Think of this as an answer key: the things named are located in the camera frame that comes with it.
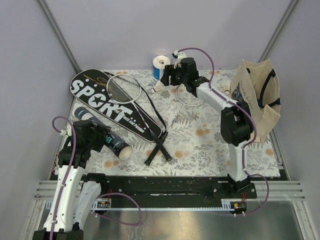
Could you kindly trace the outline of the black shuttlecock tube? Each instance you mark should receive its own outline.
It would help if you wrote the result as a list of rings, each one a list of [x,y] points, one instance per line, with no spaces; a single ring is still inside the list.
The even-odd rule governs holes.
[[[99,132],[104,132],[104,145],[113,152],[120,160],[128,159],[133,149],[120,136],[118,136],[110,126],[105,125],[96,116],[94,116],[87,108],[81,106],[74,111],[74,116],[78,120],[88,120],[97,125]]]

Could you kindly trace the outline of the white shuttlecock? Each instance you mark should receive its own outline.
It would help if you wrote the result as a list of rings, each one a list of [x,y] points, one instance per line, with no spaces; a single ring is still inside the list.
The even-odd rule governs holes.
[[[159,91],[162,91],[165,88],[164,84],[160,81],[158,81],[153,87],[152,87],[152,93],[156,93]]]
[[[224,81],[221,82],[221,87],[222,87],[223,93],[226,96],[229,96],[230,95],[231,82],[229,80],[224,80]]]

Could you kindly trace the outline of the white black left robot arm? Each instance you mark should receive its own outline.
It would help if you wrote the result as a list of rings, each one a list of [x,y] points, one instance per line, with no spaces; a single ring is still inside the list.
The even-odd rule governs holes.
[[[66,137],[59,151],[57,185],[52,206],[34,240],[82,240],[84,224],[96,198],[107,195],[109,186],[102,173],[84,174],[91,152],[100,152],[110,128],[90,120],[68,121],[59,133]]]

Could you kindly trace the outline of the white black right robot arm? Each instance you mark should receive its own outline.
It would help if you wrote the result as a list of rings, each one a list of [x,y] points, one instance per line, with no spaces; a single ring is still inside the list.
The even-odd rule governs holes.
[[[228,144],[230,160],[227,191],[231,197],[239,198],[251,183],[246,166],[246,144],[255,126],[248,104],[223,95],[209,79],[200,76],[192,57],[183,57],[177,60],[177,64],[166,65],[160,81],[165,86],[183,84],[189,93],[220,112],[220,134]]]

